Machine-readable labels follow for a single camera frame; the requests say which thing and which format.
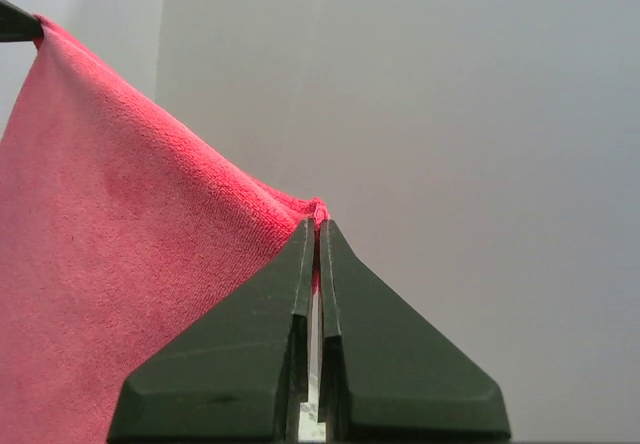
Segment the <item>pink towel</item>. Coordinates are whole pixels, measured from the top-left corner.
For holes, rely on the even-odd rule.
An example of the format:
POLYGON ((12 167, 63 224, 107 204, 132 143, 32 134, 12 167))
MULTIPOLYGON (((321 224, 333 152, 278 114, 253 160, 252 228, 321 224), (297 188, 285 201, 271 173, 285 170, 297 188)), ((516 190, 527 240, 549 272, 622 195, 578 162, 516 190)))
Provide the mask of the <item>pink towel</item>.
POLYGON ((42 27, 1 139, 1 439, 101 443, 125 378, 329 213, 42 27))

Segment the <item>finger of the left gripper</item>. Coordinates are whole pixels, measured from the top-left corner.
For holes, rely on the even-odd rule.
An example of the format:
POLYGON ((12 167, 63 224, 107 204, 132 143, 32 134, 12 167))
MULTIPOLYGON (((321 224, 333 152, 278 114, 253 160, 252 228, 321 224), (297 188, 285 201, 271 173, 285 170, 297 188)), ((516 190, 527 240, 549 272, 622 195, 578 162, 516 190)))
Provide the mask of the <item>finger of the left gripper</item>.
POLYGON ((31 13, 0 0, 0 42, 28 42, 41 38, 41 23, 31 13))

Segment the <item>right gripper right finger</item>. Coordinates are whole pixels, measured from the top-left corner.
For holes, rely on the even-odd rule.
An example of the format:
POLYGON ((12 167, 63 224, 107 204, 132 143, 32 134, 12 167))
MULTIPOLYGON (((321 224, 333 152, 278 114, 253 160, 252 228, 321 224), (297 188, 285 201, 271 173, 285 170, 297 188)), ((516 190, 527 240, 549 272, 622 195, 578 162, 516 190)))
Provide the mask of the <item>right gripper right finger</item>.
POLYGON ((369 269, 334 221, 318 246, 327 439, 510 439, 499 385, 369 269))

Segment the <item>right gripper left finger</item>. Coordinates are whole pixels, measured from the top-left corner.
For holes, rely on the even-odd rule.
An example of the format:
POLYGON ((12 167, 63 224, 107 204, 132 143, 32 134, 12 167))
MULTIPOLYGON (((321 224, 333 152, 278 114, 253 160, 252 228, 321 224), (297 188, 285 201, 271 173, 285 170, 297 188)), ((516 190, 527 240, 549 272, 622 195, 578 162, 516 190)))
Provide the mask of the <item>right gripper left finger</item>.
POLYGON ((267 265, 132 372, 108 441, 297 441, 314 245, 307 219, 267 265))

